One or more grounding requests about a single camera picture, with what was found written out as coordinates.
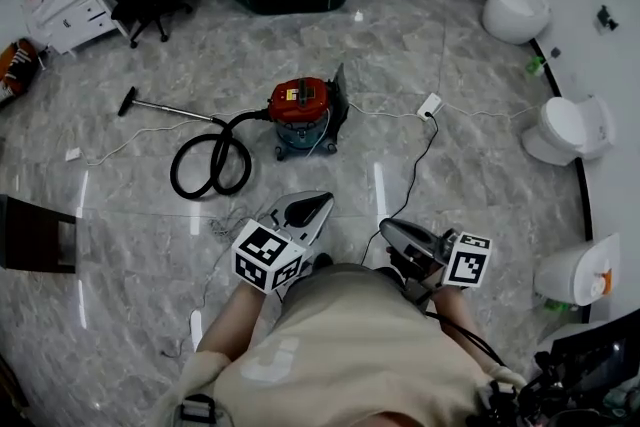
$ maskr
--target vacuum cleaner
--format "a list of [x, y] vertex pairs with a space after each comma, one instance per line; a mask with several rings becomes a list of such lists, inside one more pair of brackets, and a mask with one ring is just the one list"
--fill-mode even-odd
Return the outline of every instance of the vacuum cleaner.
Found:
[[[139, 105], [208, 121], [222, 128], [218, 134], [203, 134], [187, 141], [173, 159], [170, 171], [171, 185], [176, 193], [185, 199], [200, 198], [211, 188], [218, 194], [228, 196], [238, 192], [247, 183], [251, 176], [251, 155], [247, 147], [233, 135], [233, 129], [239, 123], [249, 119], [274, 123], [280, 141], [275, 147], [275, 155], [278, 161], [282, 161], [287, 155], [295, 153], [308, 155], [316, 150], [336, 153], [338, 131], [347, 119], [349, 111], [344, 64], [340, 65], [333, 80], [303, 77], [278, 84], [265, 109], [239, 114], [229, 122], [214, 116], [138, 100], [136, 93], [135, 87], [129, 90], [118, 116], [124, 116], [132, 105]], [[178, 182], [178, 169], [182, 158], [191, 148], [206, 141], [215, 141], [211, 154], [210, 177], [198, 190], [185, 191]], [[231, 146], [236, 149], [242, 160], [244, 170], [235, 184], [225, 186], [220, 183], [220, 175]]]

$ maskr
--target black hose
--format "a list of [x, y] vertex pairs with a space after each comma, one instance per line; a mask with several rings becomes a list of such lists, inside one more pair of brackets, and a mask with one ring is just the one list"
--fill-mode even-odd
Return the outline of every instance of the black hose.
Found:
[[[233, 118], [229, 123], [226, 123], [218, 118], [211, 118], [211, 122], [215, 123], [222, 127], [222, 132], [219, 134], [203, 134], [198, 137], [194, 137], [187, 141], [182, 148], [178, 150], [176, 156], [171, 163], [171, 171], [169, 172], [169, 177], [171, 179], [171, 186], [176, 193], [185, 198], [185, 199], [196, 199], [207, 193], [209, 189], [213, 187], [213, 189], [223, 196], [230, 196], [231, 194], [235, 194], [240, 189], [242, 189], [249, 177], [251, 176], [251, 155], [249, 154], [249, 150], [247, 147], [238, 141], [235, 137], [233, 137], [233, 128], [239, 123], [246, 121], [248, 119], [258, 119], [264, 121], [271, 121], [269, 116], [269, 110], [263, 109], [261, 111], [251, 111], [245, 112]], [[180, 167], [180, 163], [182, 162], [182, 158], [186, 155], [186, 153], [196, 144], [203, 143], [205, 141], [215, 141], [216, 145], [213, 148], [213, 153], [211, 154], [211, 167], [210, 167], [210, 176], [209, 180], [200, 187], [197, 191], [187, 192], [185, 191], [180, 182], [178, 182], [178, 168]], [[238, 150], [238, 155], [244, 164], [244, 171], [242, 172], [242, 176], [240, 179], [230, 187], [224, 187], [220, 183], [220, 175], [222, 174], [222, 170], [227, 162], [227, 156], [229, 154], [229, 147], [233, 146], [236, 150]]]

